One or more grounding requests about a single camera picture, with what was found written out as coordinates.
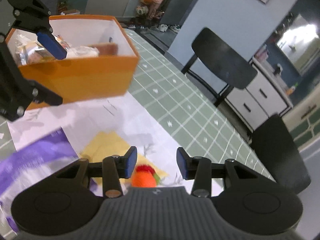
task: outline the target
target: table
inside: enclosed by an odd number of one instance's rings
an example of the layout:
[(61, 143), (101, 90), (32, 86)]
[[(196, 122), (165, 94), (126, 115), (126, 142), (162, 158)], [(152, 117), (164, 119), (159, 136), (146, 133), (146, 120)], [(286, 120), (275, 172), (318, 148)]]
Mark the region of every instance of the table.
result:
[[(131, 95), (127, 93), (122, 100), (128, 98), (128, 104), (130, 100), (139, 102), (141, 109), (136, 111), (146, 109), (154, 118), (150, 117), (152, 122), (161, 125), (167, 132), (165, 136), (173, 138), (176, 145), (184, 147), (189, 155), (205, 156), (215, 163), (223, 163), (228, 158), (234, 158), (270, 177), (231, 123), (197, 87), (144, 39), (133, 31), (126, 31), (141, 59), (128, 90)], [(1, 119), (0, 160), (14, 151), (7, 122)], [(10, 237), (11, 233), (8, 232), (6, 225), (0, 225), (2, 235), (7, 233)]]

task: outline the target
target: white cabinet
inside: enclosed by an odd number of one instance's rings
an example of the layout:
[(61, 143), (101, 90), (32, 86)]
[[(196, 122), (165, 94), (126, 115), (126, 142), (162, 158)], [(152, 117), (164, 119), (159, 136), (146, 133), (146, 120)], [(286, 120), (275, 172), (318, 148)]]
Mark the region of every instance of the white cabinet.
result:
[(258, 71), (257, 76), (246, 89), (269, 116), (275, 113), (279, 114), (287, 108), (287, 104), (283, 101), (279, 93), (260, 71)]
[(273, 114), (281, 114), (290, 108), (278, 91), (255, 66), (258, 73), (244, 89), (234, 88), (227, 96), (227, 101), (247, 123), (251, 130), (257, 129)]
[(257, 129), (265, 120), (268, 119), (267, 114), (247, 90), (234, 88), (227, 96), (227, 99), (232, 103), (253, 130)]

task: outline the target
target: yellow paper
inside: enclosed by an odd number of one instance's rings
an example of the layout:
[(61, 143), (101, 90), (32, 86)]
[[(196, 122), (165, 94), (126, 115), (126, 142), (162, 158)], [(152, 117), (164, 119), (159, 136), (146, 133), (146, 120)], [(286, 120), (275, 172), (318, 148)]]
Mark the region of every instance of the yellow paper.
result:
[[(106, 157), (112, 155), (123, 156), (129, 150), (130, 145), (127, 144), (120, 136), (115, 132), (105, 133), (99, 132), (92, 141), (84, 148), (83, 152), (80, 154), (81, 158), (87, 158), (91, 163), (102, 162)], [(148, 164), (155, 169), (158, 176), (162, 179), (168, 174), (158, 167), (156, 167), (152, 162), (148, 161), (143, 155), (138, 153), (136, 165)], [(101, 185), (102, 178), (95, 178), (95, 181)], [(128, 183), (130, 179), (120, 179), (121, 183)]]

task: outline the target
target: black chair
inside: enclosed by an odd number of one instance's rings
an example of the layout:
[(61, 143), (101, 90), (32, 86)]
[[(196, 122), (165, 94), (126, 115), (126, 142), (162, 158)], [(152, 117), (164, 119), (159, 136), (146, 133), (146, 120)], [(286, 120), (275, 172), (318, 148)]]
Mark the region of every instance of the black chair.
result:
[[(239, 89), (246, 88), (257, 75), (257, 71), (244, 58), (208, 28), (204, 28), (198, 34), (191, 47), (194, 55), (181, 72), (190, 74), (209, 90), (217, 99), (214, 103), (215, 106), (218, 106), (234, 87)], [(224, 91), (222, 95), (219, 95), (207, 82), (190, 70), (197, 58), (213, 74), (227, 83), (222, 90)]]
[(282, 186), (298, 194), (311, 183), (297, 146), (278, 114), (271, 116), (252, 133), (251, 147)]

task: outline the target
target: orange box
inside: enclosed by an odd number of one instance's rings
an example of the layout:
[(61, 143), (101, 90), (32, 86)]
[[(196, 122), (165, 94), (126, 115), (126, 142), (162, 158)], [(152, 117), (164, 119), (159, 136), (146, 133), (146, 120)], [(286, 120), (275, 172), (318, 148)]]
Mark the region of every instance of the orange box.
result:
[[(118, 55), (23, 65), (19, 69), (25, 78), (36, 80), (62, 96), (64, 104), (120, 96), (127, 91), (139, 54), (116, 18), (101, 15), (59, 15), (51, 16), (49, 20), (53, 35), (61, 35), (70, 46), (105, 43), (111, 37), (118, 44)], [(6, 42), (14, 57), (19, 34), (36, 40), (34, 33), (12, 29)], [(44, 106), (48, 105), (32, 103), (28, 110)]]

